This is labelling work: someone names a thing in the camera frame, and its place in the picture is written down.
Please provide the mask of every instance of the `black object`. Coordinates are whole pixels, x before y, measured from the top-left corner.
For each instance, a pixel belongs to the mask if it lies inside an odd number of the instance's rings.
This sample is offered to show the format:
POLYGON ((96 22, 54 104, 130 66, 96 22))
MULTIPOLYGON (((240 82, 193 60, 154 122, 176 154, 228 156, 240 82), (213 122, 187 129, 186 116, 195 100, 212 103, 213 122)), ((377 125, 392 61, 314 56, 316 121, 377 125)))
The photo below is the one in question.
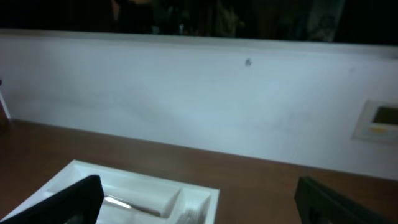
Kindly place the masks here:
POLYGON ((101 179, 91 175, 1 224, 95 224, 103 199, 101 179))
POLYGON ((299 179, 295 201, 303 224, 392 223, 309 177, 299 179))

